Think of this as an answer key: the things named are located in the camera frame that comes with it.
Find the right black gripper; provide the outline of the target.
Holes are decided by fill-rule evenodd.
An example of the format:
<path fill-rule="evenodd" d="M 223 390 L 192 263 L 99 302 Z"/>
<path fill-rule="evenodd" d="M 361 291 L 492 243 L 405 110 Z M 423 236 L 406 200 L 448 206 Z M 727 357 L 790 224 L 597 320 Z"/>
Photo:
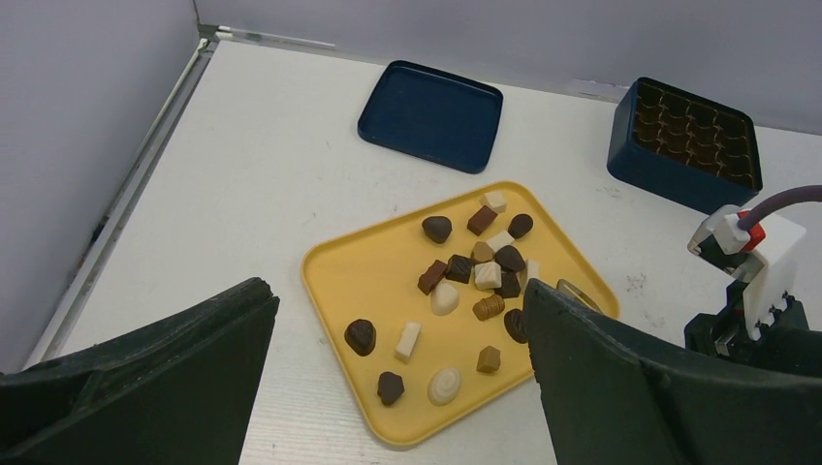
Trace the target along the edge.
<path fill-rule="evenodd" d="M 743 291 L 746 283 L 726 288 L 726 305 L 716 314 L 700 313 L 684 328 L 685 348 L 699 354 L 780 373 L 819 378 L 821 333 L 808 326 L 805 307 L 785 293 L 785 308 L 774 307 L 770 324 L 760 324 L 752 339 L 745 327 Z"/>

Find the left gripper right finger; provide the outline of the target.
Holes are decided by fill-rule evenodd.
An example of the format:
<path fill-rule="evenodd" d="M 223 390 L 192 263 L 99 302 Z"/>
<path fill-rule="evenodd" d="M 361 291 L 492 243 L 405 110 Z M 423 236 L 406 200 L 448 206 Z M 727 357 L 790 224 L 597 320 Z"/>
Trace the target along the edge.
<path fill-rule="evenodd" d="M 797 299 L 738 359 L 673 345 L 536 280 L 523 324 L 560 464 L 821 460 L 821 334 Z"/>

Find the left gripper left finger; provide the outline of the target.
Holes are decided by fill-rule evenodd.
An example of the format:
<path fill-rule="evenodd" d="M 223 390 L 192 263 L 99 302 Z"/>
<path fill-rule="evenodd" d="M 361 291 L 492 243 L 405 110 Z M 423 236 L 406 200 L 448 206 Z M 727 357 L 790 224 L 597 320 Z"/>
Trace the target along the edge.
<path fill-rule="evenodd" d="M 1 378 L 5 464 L 236 464 L 280 300 L 251 278 Z"/>

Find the yellow plastic tray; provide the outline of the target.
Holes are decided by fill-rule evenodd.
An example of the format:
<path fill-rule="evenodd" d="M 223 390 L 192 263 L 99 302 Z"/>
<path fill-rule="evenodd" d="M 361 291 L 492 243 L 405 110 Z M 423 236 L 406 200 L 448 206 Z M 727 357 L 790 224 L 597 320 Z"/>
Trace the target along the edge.
<path fill-rule="evenodd" d="M 506 208 L 479 236 L 467 224 L 493 193 Z M 452 257 L 468 258 L 481 239 L 499 244 L 519 214 L 533 226 L 513 246 L 536 277 L 566 281 L 585 303 L 618 318 L 604 279 L 537 198 L 511 181 L 343 235 L 304 256 L 303 284 L 366 424 L 385 443 L 415 446 L 531 377 L 527 347 L 503 323 L 522 298 L 480 319 L 474 307 L 492 290 L 478 288 L 469 271 L 458 280 L 437 275 Z"/>

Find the metal serving tongs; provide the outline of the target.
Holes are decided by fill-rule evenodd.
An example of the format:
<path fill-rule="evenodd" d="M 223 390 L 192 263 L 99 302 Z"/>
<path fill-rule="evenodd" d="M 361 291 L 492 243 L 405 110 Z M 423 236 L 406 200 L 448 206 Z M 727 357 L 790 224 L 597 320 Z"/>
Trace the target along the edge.
<path fill-rule="evenodd" d="M 567 279 L 558 279 L 556 282 L 556 290 L 560 293 L 564 300 L 573 302 L 577 306 L 584 307 L 597 314 L 604 315 L 601 307 L 595 300 L 582 289 L 573 284 Z"/>

